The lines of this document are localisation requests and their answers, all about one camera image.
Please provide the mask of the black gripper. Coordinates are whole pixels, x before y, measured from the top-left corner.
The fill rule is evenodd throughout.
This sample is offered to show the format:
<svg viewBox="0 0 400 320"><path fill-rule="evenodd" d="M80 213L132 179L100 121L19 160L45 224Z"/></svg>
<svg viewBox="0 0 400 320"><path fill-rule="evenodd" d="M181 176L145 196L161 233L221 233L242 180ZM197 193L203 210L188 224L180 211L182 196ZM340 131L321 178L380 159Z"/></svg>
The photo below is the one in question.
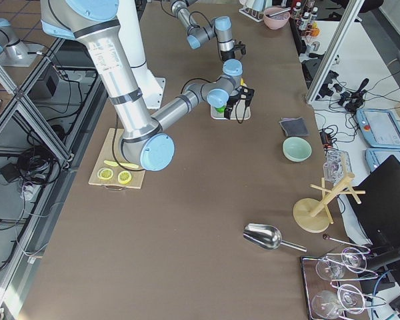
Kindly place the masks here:
<svg viewBox="0 0 400 320"><path fill-rule="evenodd" d="M235 42L233 47L233 58L241 60L246 55L246 45L242 41Z"/></svg>
<svg viewBox="0 0 400 320"><path fill-rule="evenodd" d="M232 95L229 97L229 100L226 103L226 106L224 108L225 111L225 116L229 116L231 114L231 110L233 108L233 106L240 102L241 100L245 101L245 106L246 107L250 107L251 101L254 97L255 94L255 90L248 88L246 86L240 86L237 89L237 93L235 95Z"/></svg>

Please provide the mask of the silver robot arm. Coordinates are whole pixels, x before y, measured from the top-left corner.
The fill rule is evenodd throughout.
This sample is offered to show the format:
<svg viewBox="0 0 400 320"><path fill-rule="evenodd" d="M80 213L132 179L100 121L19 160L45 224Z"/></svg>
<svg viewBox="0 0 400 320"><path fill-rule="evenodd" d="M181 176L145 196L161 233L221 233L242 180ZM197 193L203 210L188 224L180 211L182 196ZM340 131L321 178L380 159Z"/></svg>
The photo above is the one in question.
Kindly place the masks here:
<svg viewBox="0 0 400 320"><path fill-rule="evenodd" d="M164 133L202 102L219 109L240 100L250 102L254 90L241 84L243 67L235 58L235 42L228 16L200 28L191 20L191 1L172 1L172 15L182 22L192 48L215 37L223 58L223 72L212 83L188 85L170 103L151 114L143 89L157 86L143 55L139 17L134 1L42 1L41 23L46 34L82 43L115 107L124 132L122 156L148 171L170 164L175 146Z"/></svg>
<svg viewBox="0 0 400 320"><path fill-rule="evenodd" d="M232 22L229 16L220 16L208 20L199 11L190 12L188 7L195 1L170 1L171 14L178 19L187 32L187 42L192 49L198 49L212 39L216 39L217 51L222 62L236 58L240 51L243 57L246 54L246 45L233 38ZM201 26L194 20L193 15L199 13L206 19L206 25Z"/></svg>

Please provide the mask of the grey robot arm background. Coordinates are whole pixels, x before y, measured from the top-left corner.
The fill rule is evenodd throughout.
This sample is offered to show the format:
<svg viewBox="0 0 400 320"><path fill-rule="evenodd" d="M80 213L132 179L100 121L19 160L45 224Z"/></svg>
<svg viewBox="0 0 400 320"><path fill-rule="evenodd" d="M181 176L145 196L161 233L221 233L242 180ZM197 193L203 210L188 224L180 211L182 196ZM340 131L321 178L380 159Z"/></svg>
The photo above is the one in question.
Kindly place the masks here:
<svg viewBox="0 0 400 320"><path fill-rule="evenodd" d="M0 18L0 65L4 67L29 67L34 61L30 45L22 42L10 22Z"/></svg>

